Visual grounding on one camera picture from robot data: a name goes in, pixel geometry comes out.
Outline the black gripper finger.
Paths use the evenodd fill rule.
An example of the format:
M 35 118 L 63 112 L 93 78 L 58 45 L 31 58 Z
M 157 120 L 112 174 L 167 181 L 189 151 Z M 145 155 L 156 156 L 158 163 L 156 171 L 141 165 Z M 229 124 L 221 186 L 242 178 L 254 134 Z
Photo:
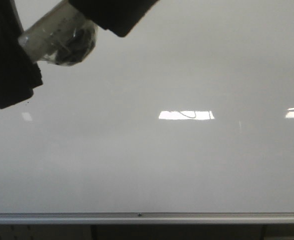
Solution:
M 0 109 L 31 98 L 43 84 L 38 65 L 18 43 L 22 33 L 15 2 L 0 0 Z
M 104 30 L 127 36 L 157 0 L 70 0 L 69 3 Z

